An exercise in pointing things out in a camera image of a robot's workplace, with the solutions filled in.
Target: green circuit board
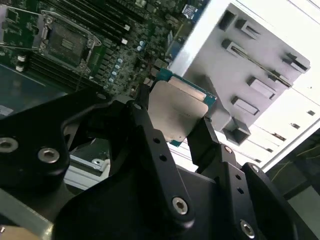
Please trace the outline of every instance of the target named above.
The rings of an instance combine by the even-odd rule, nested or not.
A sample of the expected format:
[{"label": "green circuit board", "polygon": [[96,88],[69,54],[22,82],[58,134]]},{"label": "green circuit board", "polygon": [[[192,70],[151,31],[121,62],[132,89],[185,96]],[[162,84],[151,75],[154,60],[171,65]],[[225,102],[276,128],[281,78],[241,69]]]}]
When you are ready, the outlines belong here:
[{"label": "green circuit board", "polygon": [[[192,4],[198,7],[201,2]],[[111,95],[133,96],[139,83],[152,80],[170,64],[171,42],[182,45],[193,27],[182,14],[189,0],[0,0],[0,4],[6,9],[0,64],[67,93],[90,86]]]}]

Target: mounting hole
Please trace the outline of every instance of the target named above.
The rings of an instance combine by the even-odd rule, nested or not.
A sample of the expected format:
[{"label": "mounting hole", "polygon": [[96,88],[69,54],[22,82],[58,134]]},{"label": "mounting hole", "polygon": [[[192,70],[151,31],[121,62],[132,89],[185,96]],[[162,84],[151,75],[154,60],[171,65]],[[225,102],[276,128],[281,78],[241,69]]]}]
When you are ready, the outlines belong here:
[{"label": "mounting hole", "polygon": [[3,141],[3,142],[0,143],[0,147],[4,148],[4,149],[9,149],[9,148],[12,147],[12,144],[11,144],[11,142]]},{"label": "mounting hole", "polygon": [[239,193],[245,194],[245,192],[240,187],[238,187],[237,190],[238,190]]},{"label": "mounting hole", "polygon": [[18,148],[18,142],[11,137],[0,138],[0,153],[11,153]]},{"label": "mounting hole", "polygon": [[249,237],[250,239],[254,239],[255,238],[255,231],[254,229],[250,226],[249,223],[247,223],[245,220],[240,220],[240,226],[241,226],[241,230],[243,231],[243,233],[245,235],[247,235],[247,237]]},{"label": "mounting hole", "polygon": [[42,162],[47,164],[55,163],[56,161],[58,161],[59,157],[59,152],[56,149],[50,147],[44,147],[38,152],[38,158]]},{"label": "mounting hole", "polygon": [[160,158],[161,161],[164,161],[164,162],[167,161],[167,157],[166,157],[165,155],[162,155],[162,154],[161,154],[161,155],[159,156],[159,158]]},{"label": "mounting hole", "polygon": [[183,200],[180,197],[175,197],[172,200],[172,204],[174,209],[180,214],[180,215],[185,215],[188,212],[188,205],[185,202],[185,200]]},{"label": "mounting hole", "polygon": [[154,141],[156,144],[159,144],[159,143],[160,143],[160,140],[159,140],[158,138],[156,138],[156,137],[153,139],[153,141]]},{"label": "mounting hole", "polygon": [[44,153],[43,153],[43,156],[45,156],[46,158],[54,158],[55,157],[55,153],[53,152],[53,151],[45,151]]}]

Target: cable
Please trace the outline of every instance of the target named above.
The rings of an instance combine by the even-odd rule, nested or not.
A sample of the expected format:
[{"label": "cable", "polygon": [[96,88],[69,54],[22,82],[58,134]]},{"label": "cable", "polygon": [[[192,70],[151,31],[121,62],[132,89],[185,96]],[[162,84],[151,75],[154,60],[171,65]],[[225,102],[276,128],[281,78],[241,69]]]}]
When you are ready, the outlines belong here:
[{"label": "cable", "polygon": [[292,163],[292,162],[288,161],[282,168],[280,168],[279,171],[277,171],[276,174],[274,175],[274,177],[271,179],[271,182],[273,182],[275,180],[275,178],[278,176],[278,174],[290,163]]},{"label": "cable", "polygon": [[320,144],[319,145],[317,145],[317,146],[315,146],[315,147],[313,147],[313,148],[310,148],[310,149],[308,149],[308,150],[305,150],[305,151],[303,151],[303,152],[300,152],[298,155],[296,155],[297,157],[299,157],[300,155],[302,155],[302,154],[306,154],[306,153],[308,153],[308,152],[310,152],[310,151],[312,151],[312,150],[314,150],[314,149],[316,149],[316,148],[319,148],[320,147]]},{"label": "cable", "polygon": [[306,159],[316,159],[316,158],[319,158],[320,155],[317,155],[317,156],[311,156],[311,157],[307,157]]}]

